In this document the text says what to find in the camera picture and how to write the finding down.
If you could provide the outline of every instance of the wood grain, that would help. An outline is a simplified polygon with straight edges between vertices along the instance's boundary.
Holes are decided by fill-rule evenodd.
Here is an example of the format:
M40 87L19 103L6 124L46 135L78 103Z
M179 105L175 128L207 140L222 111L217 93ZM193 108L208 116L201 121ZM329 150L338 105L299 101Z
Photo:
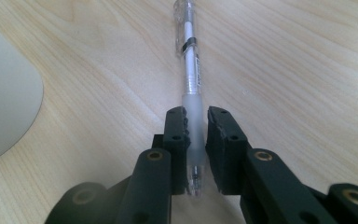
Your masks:
M0 223L43 223L83 181L107 187L181 104L173 0L2 0L0 32L40 72L29 132L0 157ZM358 185L358 1L198 0L202 93L305 184ZM174 197L172 223L244 223L238 197Z

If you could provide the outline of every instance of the clear pen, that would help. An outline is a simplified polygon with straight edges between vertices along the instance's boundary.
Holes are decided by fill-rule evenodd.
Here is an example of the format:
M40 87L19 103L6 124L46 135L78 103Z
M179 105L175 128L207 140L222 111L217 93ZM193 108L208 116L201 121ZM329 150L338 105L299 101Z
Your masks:
M177 0L174 4L176 20L176 51L186 65L186 92L183 106L188 119L190 146L187 149L188 193L199 197L203 185L205 142L203 134L202 99L200 96L200 61L194 35L194 1Z

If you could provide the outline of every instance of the pen cap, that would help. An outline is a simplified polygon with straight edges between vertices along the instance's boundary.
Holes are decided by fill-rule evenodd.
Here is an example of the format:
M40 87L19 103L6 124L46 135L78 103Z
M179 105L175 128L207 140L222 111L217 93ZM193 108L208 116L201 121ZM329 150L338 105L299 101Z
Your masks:
M182 56L185 51L184 45L187 40L190 37L195 37L194 7L193 0L176 0L173 5L173 16L176 22L176 52L180 56Z

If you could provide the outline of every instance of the black plastic part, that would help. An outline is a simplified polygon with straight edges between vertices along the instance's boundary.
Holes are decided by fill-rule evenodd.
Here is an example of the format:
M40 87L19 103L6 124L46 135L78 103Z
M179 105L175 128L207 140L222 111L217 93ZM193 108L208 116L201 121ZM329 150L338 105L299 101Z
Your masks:
M152 148L136 162L117 215L117 224L171 222L171 155Z
M172 156L172 195L185 193L188 186L186 176L186 151L188 138L186 110L182 106L167 112L164 134L155 134L153 147L162 147Z
M243 167L270 224L336 223L275 153L248 151Z
M96 183L82 183L68 191L51 210L46 224L115 223L130 178L111 189Z
M269 223L269 217L249 181L243 181L243 194L241 195L240 206L246 224Z
M106 189L95 183L83 183L69 189L54 206L47 224L90 224L103 210Z
M358 186L332 185L323 204L339 223L358 223Z
M231 114L225 109L210 106L206 152L214 182L222 194L241 194L241 161L246 151L251 149L246 135Z
M321 193L319 190L313 189L311 187L306 186L307 189L310 191L310 193L313 195L313 197L318 200L319 203L324 203L324 200L326 199L326 195Z

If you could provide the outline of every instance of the black band on pen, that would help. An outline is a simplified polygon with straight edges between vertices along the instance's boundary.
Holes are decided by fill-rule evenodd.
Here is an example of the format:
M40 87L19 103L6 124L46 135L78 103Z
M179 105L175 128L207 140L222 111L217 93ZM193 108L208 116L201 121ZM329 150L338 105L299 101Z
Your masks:
M196 37L190 37L185 44L182 46L182 52L185 53L190 46L197 45L197 38Z

